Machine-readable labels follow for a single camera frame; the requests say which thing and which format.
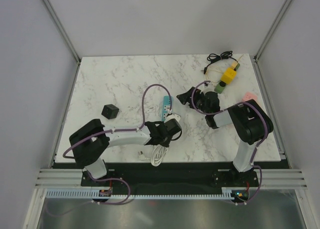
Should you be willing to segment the black cube plug adapter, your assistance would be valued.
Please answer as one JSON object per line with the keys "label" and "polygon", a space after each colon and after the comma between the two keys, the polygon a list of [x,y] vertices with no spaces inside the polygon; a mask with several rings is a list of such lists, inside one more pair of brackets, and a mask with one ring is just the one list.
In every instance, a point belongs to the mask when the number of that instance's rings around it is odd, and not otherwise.
{"label": "black cube plug adapter", "polygon": [[101,115],[108,120],[115,119],[119,113],[119,108],[113,104],[106,104],[103,106]]}

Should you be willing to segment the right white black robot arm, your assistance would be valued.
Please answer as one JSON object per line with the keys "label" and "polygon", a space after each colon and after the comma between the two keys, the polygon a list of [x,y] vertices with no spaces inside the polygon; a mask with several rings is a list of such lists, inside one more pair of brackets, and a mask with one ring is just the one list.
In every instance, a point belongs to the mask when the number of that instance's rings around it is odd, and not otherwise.
{"label": "right white black robot arm", "polygon": [[242,185],[247,180],[246,172],[251,170],[258,147],[274,130],[274,125],[268,115],[254,99],[239,102],[224,110],[220,108],[218,94],[214,91],[202,92],[191,87],[187,92],[178,94],[176,98],[183,105],[205,115],[207,125],[219,129],[233,125],[240,138],[229,180],[235,186]]}

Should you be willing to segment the teal power strip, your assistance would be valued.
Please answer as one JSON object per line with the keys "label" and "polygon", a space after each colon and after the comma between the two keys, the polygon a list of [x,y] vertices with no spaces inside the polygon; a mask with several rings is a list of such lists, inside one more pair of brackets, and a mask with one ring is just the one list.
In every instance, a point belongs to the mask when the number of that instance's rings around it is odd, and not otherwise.
{"label": "teal power strip", "polygon": [[162,109],[161,109],[161,120],[164,122],[173,110],[173,98],[171,96],[164,96],[162,102]]}

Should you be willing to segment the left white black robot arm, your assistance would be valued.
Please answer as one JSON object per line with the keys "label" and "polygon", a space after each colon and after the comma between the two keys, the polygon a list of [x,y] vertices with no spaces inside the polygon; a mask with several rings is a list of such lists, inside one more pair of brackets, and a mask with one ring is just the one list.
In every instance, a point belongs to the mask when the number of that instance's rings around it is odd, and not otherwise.
{"label": "left white black robot arm", "polygon": [[106,185],[110,174],[101,155],[107,148],[123,145],[169,147],[182,134],[179,120],[173,115],[165,121],[147,121],[142,128],[105,127],[93,119],[69,137],[73,158],[99,186]]}

